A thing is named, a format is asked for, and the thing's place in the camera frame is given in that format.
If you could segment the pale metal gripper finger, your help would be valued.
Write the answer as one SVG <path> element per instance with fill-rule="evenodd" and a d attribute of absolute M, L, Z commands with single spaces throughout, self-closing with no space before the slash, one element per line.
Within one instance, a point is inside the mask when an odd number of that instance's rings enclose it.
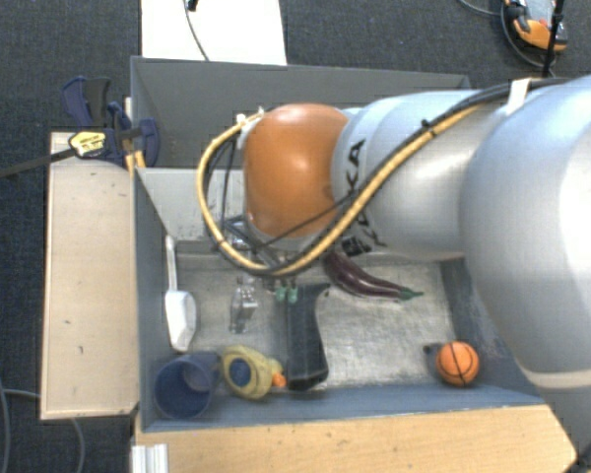
<path fill-rule="evenodd" d="M 237 286 L 230 302 L 230 332 L 240 334 L 244 330 L 244 321 L 239 317 L 242 311 L 242 289 Z"/>
<path fill-rule="evenodd" d="M 247 323 L 259 307 L 256 290 L 253 285 L 243 287 L 243 322 Z"/>

